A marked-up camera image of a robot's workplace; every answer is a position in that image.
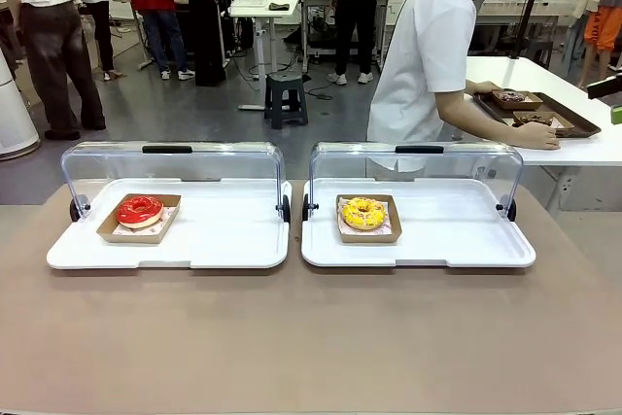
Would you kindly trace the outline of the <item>person's right hand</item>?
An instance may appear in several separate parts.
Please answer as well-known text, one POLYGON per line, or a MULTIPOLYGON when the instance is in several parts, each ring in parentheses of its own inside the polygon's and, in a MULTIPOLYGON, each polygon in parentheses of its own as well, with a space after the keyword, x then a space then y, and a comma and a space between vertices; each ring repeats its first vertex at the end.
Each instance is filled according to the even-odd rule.
POLYGON ((556 131, 543 123, 528 122, 516 129, 516 146, 524 149, 555 151, 560 149, 556 131))

